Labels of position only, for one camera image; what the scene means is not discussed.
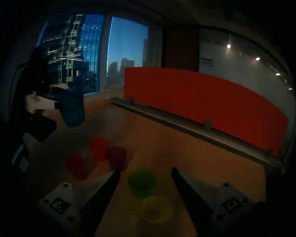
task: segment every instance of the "red panel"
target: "red panel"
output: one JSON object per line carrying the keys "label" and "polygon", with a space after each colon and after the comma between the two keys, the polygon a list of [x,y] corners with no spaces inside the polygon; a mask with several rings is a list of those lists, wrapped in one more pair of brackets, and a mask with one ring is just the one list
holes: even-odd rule
{"label": "red panel", "polygon": [[125,98],[205,123],[278,155],[287,117],[269,100],[241,85],[172,68],[126,68]]}

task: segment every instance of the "dark red cup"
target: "dark red cup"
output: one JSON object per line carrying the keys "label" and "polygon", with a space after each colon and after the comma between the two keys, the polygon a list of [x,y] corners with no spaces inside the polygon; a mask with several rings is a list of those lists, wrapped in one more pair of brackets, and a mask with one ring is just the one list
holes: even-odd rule
{"label": "dark red cup", "polygon": [[81,155],[69,155],[66,158],[66,168],[77,180],[85,180],[88,177],[84,159]]}
{"label": "dark red cup", "polygon": [[105,153],[106,159],[109,161],[112,169],[126,168],[127,151],[123,147],[109,147]]}
{"label": "dark red cup", "polygon": [[105,161],[107,141],[103,137],[95,137],[89,142],[89,147],[97,162]]}

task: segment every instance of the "blue sky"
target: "blue sky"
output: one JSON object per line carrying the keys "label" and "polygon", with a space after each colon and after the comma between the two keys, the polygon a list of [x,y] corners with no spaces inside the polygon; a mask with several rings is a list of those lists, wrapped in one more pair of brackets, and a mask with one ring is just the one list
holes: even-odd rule
{"label": "blue sky", "polygon": [[122,58],[135,61],[135,67],[142,66],[144,40],[148,37],[148,26],[113,17],[107,63],[117,62],[120,69]]}

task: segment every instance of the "building facade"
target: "building facade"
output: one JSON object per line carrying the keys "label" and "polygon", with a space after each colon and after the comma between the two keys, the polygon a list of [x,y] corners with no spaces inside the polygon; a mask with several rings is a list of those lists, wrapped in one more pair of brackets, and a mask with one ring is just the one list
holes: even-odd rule
{"label": "building facade", "polygon": [[57,15],[50,18],[39,45],[49,58],[54,82],[68,83],[83,94],[99,90],[99,51],[103,15]]}

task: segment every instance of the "table surface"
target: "table surface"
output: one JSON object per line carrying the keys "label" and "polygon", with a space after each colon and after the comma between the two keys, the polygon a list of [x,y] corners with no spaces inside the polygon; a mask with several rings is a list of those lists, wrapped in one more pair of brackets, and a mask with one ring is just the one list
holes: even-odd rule
{"label": "table surface", "polygon": [[[195,178],[219,186],[230,182],[254,201],[265,195],[265,176],[262,165],[233,154],[188,134],[115,107],[110,100],[86,107],[86,121],[76,128],[67,128],[59,115],[54,118],[58,129],[43,143],[29,144],[30,160],[27,188],[39,199],[62,182],[73,186],[88,183],[111,168],[107,161],[96,163],[88,149],[93,137],[104,137],[109,146],[127,149],[128,166],[106,209],[96,236],[196,236],[196,230],[183,201],[171,179],[171,168],[177,167]],[[75,180],[65,169],[69,154],[82,154],[89,177]],[[139,214],[142,200],[135,198],[128,187],[128,175],[136,169],[151,170],[157,185],[152,195],[170,199],[174,205],[172,218],[151,224]]]}

